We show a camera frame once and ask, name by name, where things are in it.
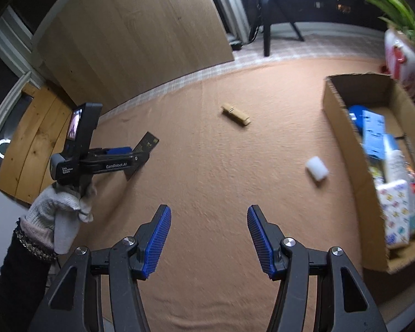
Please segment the dark left sleeve forearm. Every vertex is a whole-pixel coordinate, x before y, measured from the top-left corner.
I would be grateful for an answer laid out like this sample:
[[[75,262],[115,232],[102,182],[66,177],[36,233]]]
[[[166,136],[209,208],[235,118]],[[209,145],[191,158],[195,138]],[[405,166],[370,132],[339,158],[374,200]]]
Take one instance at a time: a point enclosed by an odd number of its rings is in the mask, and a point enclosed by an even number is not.
[[[4,331],[27,331],[45,295],[56,255],[16,226],[1,267],[0,325]]]

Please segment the left white gloved hand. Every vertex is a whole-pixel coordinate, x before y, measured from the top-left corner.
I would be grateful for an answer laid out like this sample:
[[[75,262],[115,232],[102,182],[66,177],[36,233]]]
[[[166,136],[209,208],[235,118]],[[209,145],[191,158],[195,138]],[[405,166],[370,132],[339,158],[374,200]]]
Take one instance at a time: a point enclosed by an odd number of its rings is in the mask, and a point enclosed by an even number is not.
[[[84,196],[58,183],[45,188],[20,220],[26,237],[58,255],[69,252],[81,224],[94,220],[92,205],[97,189],[90,184]]]

